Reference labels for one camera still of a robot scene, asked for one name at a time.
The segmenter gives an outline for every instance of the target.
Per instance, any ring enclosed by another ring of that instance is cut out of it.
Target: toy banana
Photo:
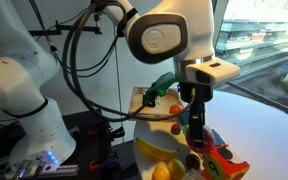
[[[178,150],[161,148],[139,137],[135,138],[135,142],[141,151],[153,157],[154,159],[168,161],[176,158],[178,153]]]

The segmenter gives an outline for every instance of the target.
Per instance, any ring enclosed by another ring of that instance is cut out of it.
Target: white table
[[[243,179],[288,180],[287,114],[245,97],[214,91],[213,99],[206,103],[206,125],[250,164]],[[185,137],[172,135],[170,127],[169,123],[138,121],[134,137],[165,148],[180,148],[179,159],[184,160],[190,151]],[[157,163],[145,158],[136,146],[134,151],[142,178],[151,179]]]

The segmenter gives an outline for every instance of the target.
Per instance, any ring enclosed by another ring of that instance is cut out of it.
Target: lemon
[[[152,180],[170,180],[171,174],[165,165],[157,165],[152,174]]]
[[[185,176],[186,169],[180,160],[172,159],[168,162],[167,167],[170,171],[172,179],[181,180]]]

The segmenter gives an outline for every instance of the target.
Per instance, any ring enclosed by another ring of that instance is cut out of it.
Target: orange toy
[[[217,146],[207,154],[203,166],[214,180],[238,180],[250,168],[227,144]]]

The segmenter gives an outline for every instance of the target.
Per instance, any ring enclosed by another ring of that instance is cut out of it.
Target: glass window
[[[288,113],[288,0],[229,0],[215,47],[217,57],[241,68],[215,89]]]

